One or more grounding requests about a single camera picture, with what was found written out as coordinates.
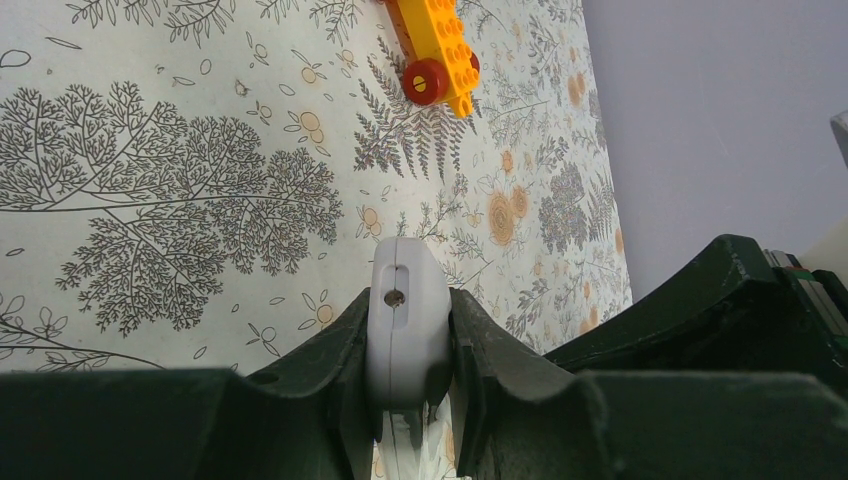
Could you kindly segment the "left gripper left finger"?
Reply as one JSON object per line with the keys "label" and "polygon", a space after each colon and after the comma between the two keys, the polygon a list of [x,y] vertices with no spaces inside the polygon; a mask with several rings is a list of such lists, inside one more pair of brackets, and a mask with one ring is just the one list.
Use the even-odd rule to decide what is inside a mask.
{"label": "left gripper left finger", "polygon": [[228,369],[1,378],[5,479],[366,479],[369,295],[248,376]]}

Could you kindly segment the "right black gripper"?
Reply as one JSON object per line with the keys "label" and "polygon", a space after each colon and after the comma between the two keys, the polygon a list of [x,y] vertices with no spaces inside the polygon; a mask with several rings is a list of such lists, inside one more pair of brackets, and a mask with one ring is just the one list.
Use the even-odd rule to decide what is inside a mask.
{"label": "right black gripper", "polygon": [[653,292],[546,353],[581,370],[795,372],[847,394],[847,289],[749,237],[720,235]]}

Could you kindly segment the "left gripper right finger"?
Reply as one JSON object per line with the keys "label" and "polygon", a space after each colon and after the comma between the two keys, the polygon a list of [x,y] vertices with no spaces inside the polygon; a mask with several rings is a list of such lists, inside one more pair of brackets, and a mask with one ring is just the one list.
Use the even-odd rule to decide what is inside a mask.
{"label": "left gripper right finger", "polygon": [[847,403],[797,373],[572,374],[451,293],[457,470],[472,479],[843,479]]}

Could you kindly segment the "white remote control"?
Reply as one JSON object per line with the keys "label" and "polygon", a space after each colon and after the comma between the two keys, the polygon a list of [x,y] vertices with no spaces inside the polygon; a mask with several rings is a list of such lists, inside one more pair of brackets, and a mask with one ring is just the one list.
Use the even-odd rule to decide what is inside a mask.
{"label": "white remote control", "polygon": [[365,386],[368,416],[389,479],[426,479],[435,429],[453,378],[451,294],[439,262],[417,238],[375,250]]}

